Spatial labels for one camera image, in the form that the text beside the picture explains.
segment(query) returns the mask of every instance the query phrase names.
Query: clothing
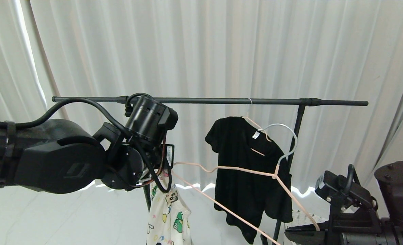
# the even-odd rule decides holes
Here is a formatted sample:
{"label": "clothing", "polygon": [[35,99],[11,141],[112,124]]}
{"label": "clothing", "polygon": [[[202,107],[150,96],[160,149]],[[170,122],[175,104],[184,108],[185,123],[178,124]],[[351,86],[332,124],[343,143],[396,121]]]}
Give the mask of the clothing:
{"label": "clothing", "polygon": [[[274,173],[276,164],[284,153],[274,141],[267,141],[263,133],[256,137],[256,132],[244,118],[227,117],[214,123],[205,140],[218,153],[218,166],[236,166]],[[251,149],[262,152],[264,156]],[[280,162],[278,176],[290,189],[291,175],[285,159]],[[284,223],[293,220],[291,198],[278,181],[269,176],[218,169],[215,200],[256,227],[260,225],[263,211],[269,217]],[[223,210],[216,204],[214,207],[218,211]],[[253,228],[229,213],[226,222],[228,225],[238,226],[245,240],[253,244],[257,234]]]}
{"label": "clothing", "polygon": [[[165,171],[158,177],[162,186],[168,186]],[[147,245],[193,245],[188,221],[191,211],[179,196],[175,184],[164,194],[155,182],[151,183],[150,199]]]}

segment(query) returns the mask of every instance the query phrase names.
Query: black shirt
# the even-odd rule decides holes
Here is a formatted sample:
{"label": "black shirt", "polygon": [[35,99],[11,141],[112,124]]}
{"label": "black shirt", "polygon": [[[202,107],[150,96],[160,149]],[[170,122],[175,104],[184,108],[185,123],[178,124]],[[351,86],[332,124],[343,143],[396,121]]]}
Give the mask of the black shirt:
{"label": "black shirt", "polygon": [[[274,173],[276,164],[284,153],[274,141],[267,141],[262,132],[257,138],[253,138],[255,132],[256,128],[244,118],[227,117],[214,123],[205,140],[218,153],[218,166],[236,166]],[[280,162],[278,176],[290,189],[291,175],[285,159]],[[284,223],[292,222],[291,198],[277,180],[269,176],[218,169],[215,200],[256,227],[260,225],[263,211],[273,219]],[[214,207],[218,211],[223,210],[216,204]],[[253,228],[229,213],[226,222],[228,225],[238,226],[245,240],[253,244],[257,234]]]}

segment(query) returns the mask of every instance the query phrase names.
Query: white basket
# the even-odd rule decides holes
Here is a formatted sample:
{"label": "white basket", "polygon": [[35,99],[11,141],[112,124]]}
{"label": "white basket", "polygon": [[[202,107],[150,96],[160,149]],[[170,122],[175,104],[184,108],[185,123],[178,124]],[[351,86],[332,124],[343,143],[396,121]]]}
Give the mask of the white basket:
{"label": "white basket", "polygon": [[[314,214],[310,214],[310,215],[312,215],[313,219],[317,223],[322,223],[322,222],[327,221],[327,219],[325,219],[323,217],[316,216]],[[310,225],[310,224],[312,224],[312,222],[306,216],[306,214],[304,212],[302,212],[302,211],[299,211],[299,210],[293,210],[292,211],[292,218],[293,218],[293,221],[291,223],[287,223],[287,224],[284,225],[285,229],[289,228],[289,227],[292,227],[292,226]],[[292,242],[292,241],[288,240],[287,237],[284,237],[284,240],[290,242],[290,244],[293,244],[293,245],[300,245],[298,243],[295,243],[295,242]]]}

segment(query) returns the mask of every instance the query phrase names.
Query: strap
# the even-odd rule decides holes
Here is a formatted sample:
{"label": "strap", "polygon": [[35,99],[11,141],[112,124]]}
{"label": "strap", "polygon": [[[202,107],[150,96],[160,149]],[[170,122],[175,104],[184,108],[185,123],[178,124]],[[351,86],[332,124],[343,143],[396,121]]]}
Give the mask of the strap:
{"label": "strap", "polygon": [[6,185],[6,179],[10,168],[10,161],[12,159],[13,150],[15,148],[15,135],[16,127],[13,121],[6,121],[6,147],[5,153],[2,158],[2,167],[0,169],[0,188]]}

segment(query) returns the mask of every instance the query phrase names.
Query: rack leg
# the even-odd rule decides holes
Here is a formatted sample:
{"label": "rack leg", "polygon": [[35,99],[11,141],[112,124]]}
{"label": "rack leg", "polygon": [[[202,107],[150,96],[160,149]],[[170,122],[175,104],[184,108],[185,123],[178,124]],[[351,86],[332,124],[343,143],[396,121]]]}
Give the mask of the rack leg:
{"label": "rack leg", "polygon": [[144,195],[145,195],[145,202],[147,203],[148,211],[150,212],[151,207],[151,200],[150,200],[150,185],[146,185],[143,187]]}
{"label": "rack leg", "polygon": [[[300,132],[300,127],[301,127],[301,121],[303,119],[303,115],[304,115],[304,109],[306,108],[305,105],[300,105],[298,106],[298,111],[297,111],[297,119],[295,121],[295,128],[294,128],[294,133],[295,135],[297,135],[298,137],[298,133]],[[294,148],[294,144],[295,144],[295,139],[292,138],[292,142],[291,142],[291,147],[290,147],[290,151]],[[290,172],[291,170],[291,165],[292,165],[292,159],[294,157],[294,154],[292,153],[289,157],[288,157],[288,172]],[[274,236],[273,239],[277,240],[279,238],[279,233],[280,233],[280,227],[282,226],[282,222],[280,220],[277,220],[276,223],[276,229],[274,230]]]}

